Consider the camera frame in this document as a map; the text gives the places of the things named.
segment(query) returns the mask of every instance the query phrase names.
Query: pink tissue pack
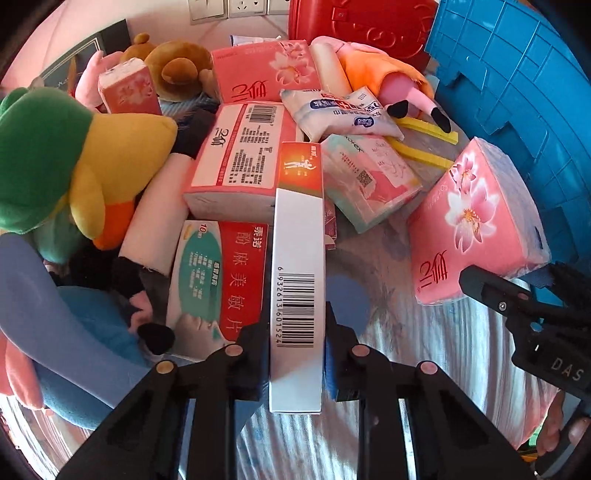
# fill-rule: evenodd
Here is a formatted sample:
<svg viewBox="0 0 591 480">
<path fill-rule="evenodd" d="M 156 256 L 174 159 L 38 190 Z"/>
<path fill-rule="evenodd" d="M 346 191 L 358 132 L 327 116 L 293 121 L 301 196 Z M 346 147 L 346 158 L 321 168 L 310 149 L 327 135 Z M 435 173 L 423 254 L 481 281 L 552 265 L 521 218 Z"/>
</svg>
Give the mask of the pink tissue pack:
<svg viewBox="0 0 591 480">
<path fill-rule="evenodd" d="M 140 59 L 129 59 L 101 73 L 98 87 L 109 113 L 162 115 L 150 69 Z"/>
<path fill-rule="evenodd" d="M 305 40 L 271 41 L 212 52 L 222 103 L 281 102 L 281 89 L 320 89 Z"/>
<path fill-rule="evenodd" d="M 222 105 L 188 171 L 189 210 L 204 220 L 272 225 L 280 145 L 302 139 L 280 103 Z"/>
<path fill-rule="evenodd" d="M 511 159 L 474 138 L 408 218 L 415 295 L 463 297 L 458 280 L 477 265 L 504 278 L 550 261 L 538 210 Z"/>
</svg>

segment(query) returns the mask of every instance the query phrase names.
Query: qr code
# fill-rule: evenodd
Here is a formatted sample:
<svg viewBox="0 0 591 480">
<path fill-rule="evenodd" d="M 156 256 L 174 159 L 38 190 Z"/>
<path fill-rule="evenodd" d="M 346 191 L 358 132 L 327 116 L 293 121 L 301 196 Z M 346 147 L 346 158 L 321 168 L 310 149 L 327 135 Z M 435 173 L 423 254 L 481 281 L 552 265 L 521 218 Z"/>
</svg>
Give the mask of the qr code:
<svg viewBox="0 0 591 480">
<path fill-rule="evenodd" d="M 357 181 L 361 184 L 363 188 L 367 187 L 373 182 L 373 178 L 365 171 L 361 170 L 361 173 L 357 175 Z"/>
</svg>

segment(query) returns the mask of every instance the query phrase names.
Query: sanitary pad package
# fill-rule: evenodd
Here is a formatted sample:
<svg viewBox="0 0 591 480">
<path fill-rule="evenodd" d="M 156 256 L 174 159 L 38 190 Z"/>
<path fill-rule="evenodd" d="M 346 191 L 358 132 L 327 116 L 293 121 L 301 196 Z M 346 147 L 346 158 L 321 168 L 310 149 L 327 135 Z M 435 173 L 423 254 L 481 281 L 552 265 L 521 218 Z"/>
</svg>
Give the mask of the sanitary pad package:
<svg viewBox="0 0 591 480">
<path fill-rule="evenodd" d="M 411 200 L 421 183 L 406 162 L 374 135 L 331 135 L 322 142 L 324 191 L 357 232 Z"/>
<path fill-rule="evenodd" d="M 282 90 L 281 101 L 311 142 L 330 134 L 404 135 L 367 87 L 344 99 L 321 90 Z"/>
</svg>

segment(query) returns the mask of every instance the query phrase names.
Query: blue fabric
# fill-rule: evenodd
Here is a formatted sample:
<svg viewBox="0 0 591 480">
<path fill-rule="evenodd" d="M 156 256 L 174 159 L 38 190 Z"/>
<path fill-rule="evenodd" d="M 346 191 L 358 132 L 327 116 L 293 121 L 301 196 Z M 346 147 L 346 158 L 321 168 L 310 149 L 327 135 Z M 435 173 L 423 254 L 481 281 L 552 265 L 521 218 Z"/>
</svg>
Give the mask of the blue fabric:
<svg viewBox="0 0 591 480">
<path fill-rule="evenodd" d="M 128 332 L 108 294 L 81 287 L 59 287 L 57 290 L 70 311 L 99 342 L 113 353 L 147 367 L 137 339 Z M 98 398 L 44 366 L 35 363 L 35 371 L 45 404 L 70 423 L 94 430 L 112 411 Z"/>
<path fill-rule="evenodd" d="M 113 410 L 98 398 L 35 363 L 45 405 L 61 418 L 83 429 L 94 430 Z"/>
<path fill-rule="evenodd" d="M 84 327 L 37 253 L 11 233 L 0 236 L 0 329 L 32 360 L 111 407 L 148 371 L 114 353 Z"/>
<path fill-rule="evenodd" d="M 365 331 L 371 304 L 362 285 L 345 275 L 328 275 L 326 301 L 330 302 L 340 325 L 355 330 L 357 337 Z"/>
</svg>

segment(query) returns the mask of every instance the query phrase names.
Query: light switch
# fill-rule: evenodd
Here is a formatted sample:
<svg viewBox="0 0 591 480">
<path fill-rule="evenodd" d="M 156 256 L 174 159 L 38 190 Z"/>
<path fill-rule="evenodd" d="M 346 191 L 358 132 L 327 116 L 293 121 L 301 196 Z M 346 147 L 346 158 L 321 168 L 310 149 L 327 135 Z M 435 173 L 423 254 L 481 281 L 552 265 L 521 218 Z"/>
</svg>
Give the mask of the light switch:
<svg viewBox="0 0 591 480">
<path fill-rule="evenodd" d="M 224 0 L 189 0 L 189 12 L 191 23 L 213 21 L 228 16 Z"/>
</svg>

